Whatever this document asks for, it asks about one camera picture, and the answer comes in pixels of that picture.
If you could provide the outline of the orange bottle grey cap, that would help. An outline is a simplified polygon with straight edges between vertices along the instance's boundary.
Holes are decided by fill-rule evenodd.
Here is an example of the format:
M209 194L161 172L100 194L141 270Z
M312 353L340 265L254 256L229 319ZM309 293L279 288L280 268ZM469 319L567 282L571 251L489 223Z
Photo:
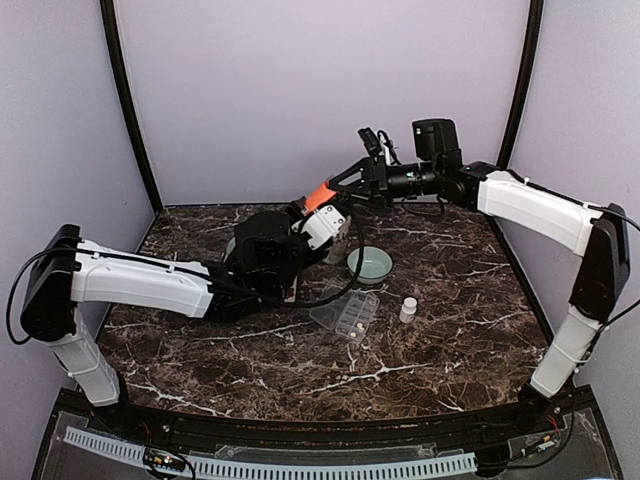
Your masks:
M304 200L304 214L309 215L319 209L322 205L332 200L336 194L337 192L329 187L327 181L323 182Z

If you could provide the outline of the clear plastic pill organizer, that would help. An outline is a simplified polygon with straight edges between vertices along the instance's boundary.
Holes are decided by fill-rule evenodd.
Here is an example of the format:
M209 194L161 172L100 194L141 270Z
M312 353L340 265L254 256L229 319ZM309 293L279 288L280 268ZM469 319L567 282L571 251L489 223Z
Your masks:
M374 294L350 291L329 304L311 308L309 317L338 337L359 344L374 320L379 303ZM363 331L357 329L359 323L364 326ZM351 337L350 332L356 332L357 336Z

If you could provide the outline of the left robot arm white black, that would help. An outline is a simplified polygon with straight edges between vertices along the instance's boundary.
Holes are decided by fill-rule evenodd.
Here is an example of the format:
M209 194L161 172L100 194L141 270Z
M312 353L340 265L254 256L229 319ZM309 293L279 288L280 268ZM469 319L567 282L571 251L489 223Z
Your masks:
M120 436L141 427L140 412L102 355L77 308L106 302L230 323L283 303L299 272L322 258L304 224L265 211L237 225L221 262L176 262L133 255L83 239L62 226L35 260L20 323L50 346L88 401Z

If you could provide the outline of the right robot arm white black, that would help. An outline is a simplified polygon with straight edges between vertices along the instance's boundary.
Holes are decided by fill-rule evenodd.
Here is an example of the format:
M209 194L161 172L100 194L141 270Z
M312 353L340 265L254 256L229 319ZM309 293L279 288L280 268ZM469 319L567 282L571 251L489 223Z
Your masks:
M582 202L496 165L464 163L451 119L418 120L412 131L418 160L397 164L394 154L371 129L359 130L367 157L330 179L329 189L371 203L436 195L471 212L507 220L547 237L582 260L568 312L525 389L534 395L510 413L511 426L521 434L530 434L549 416L544 398L550 399L561 390L610 323L630 276L626 214L618 205Z

